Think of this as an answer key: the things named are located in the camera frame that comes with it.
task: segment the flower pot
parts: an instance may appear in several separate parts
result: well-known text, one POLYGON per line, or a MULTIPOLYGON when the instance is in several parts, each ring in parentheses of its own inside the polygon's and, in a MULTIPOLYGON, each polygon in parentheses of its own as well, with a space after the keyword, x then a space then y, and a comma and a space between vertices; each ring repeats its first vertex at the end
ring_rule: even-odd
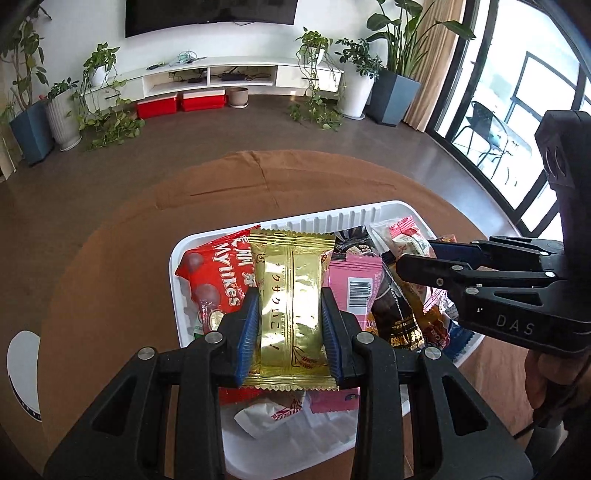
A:
POLYGON ((45 103, 34 103, 10 122, 10 128, 29 165, 43 160, 53 148, 53 137, 45 113, 45 103))
POLYGON ((382 69, 366 113, 381 125, 395 127, 406 114, 421 84, 382 69))
POLYGON ((324 59, 323 48, 311 48, 301 46, 300 58, 304 65, 318 65, 324 59))
POLYGON ((80 143, 82 137, 80 136, 78 120, 76 120, 76 114, 74 113, 72 90, 60 93, 54 99, 50 100, 46 110, 51 133, 62 152, 80 143))
POLYGON ((248 88, 232 87, 228 89, 228 103, 234 108, 244 108, 248 105, 248 88))
POLYGON ((109 72, 107 72, 107 69, 104 65, 97 67, 95 72, 92 74, 92 77, 90 77, 90 85, 95 88, 102 87, 107 81, 108 74, 109 72))
POLYGON ((374 81, 374 78, 367 75, 361 76, 353 64, 348 64, 345 69, 345 88, 340 94, 336 109, 347 118, 363 120, 363 109, 368 102, 374 81))

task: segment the cable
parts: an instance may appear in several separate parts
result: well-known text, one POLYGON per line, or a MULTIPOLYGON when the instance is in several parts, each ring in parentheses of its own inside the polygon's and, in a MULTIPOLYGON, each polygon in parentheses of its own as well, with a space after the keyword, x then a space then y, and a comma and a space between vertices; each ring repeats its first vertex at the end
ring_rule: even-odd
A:
POLYGON ((251 82, 255 79, 267 79, 271 78, 270 73, 257 73, 256 75, 246 75, 246 81, 251 82))
POLYGON ((569 389, 567 390, 567 392, 560 398, 560 400, 558 400, 556 402, 556 404, 551 409, 549 409, 548 413, 545 416, 543 416, 542 418, 531 422, 523 430, 520 430, 515 435, 513 435, 513 438, 515 440, 520 439, 521 437, 523 437, 523 435, 525 435, 528 432, 531 432, 538 425, 540 425, 541 423, 548 420, 552 416, 552 414, 556 411, 557 408, 562 407, 564 402, 566 402, 572 396, 574 389, 577 388, 577 385, 581 381, 581 378, 583 378, 584 374, 587 373, 587 370, 589 369, 590 366, 591 366, 591 355, 589 355, 587 357, 587 360, 585 361, 584 365, 581 367, 581 370, 579 371, 577 376, 574 378, 573 382, 569 385, 569 389))
POLYGON ((189 63, 197 60, 197 54, 193 50, 182 51, 178 54, 177 60, 179 63, 189 63))

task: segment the chocolate wafer packet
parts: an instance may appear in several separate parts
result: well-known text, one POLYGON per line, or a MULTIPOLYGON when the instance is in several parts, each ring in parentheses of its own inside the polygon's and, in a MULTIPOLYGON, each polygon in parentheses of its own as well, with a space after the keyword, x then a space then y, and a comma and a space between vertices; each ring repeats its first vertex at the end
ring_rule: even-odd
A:
POLYGON ((320 288, 333 235, 253 230, 249 236, 261 324, 244 385, 269 390, 334 389, 322 338, 320 288))
MULTIPOLYGON (((379 257, 389 251, 384 242, 374 242, 366 226, 335 232, 335 235, 335 253, 379 257)), ((383 262, 382 272, 382 281, 371 310, 378 335, 394 348, 419 350, 424 346, 424 340, 413 310, 383 262)))

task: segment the curtain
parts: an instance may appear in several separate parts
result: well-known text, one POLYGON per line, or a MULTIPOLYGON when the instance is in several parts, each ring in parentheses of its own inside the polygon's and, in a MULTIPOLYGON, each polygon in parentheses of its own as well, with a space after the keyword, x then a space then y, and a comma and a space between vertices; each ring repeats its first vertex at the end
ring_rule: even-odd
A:
MULTIPOLYGON (((433 25, 435 20, 462 21, 465 0, 426 0, 424 9, 432 3, 435 5, 421 22, 419 35, 433 25)), ((421 88, 404 117, 404 121, 416 130, 424 132, 427 127, 452 62, 456 41, 457 35, 443 25, 437 25, 427 34, 425 46, 428 53, 413 75, 413 80, 420 82, 421 88)))

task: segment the brown tablecloth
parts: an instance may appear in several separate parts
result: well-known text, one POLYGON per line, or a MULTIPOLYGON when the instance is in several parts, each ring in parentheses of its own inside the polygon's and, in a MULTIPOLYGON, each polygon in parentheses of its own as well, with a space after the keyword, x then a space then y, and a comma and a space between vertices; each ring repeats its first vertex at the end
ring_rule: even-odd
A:
MULTIPOLYGON (((43 323, 38 392, 50 450, 139 348, 178 348, 168 281, 178 241, 232 225, 392 199, 414 207, 438 235, 455 233, 459 242, 483 238, 418 183, 366 161, 311 151, 229 154, 128 201, 66 270, 43 323)), ((511 429, 528 421, 523 357, 522 349, 486 340, 464 368, 511 429), (488 364, 476 361, 481 358, 488 364)), ((296 476, 322 471, 325 478, 348 478, 351 458, 348 452, 296 476)))

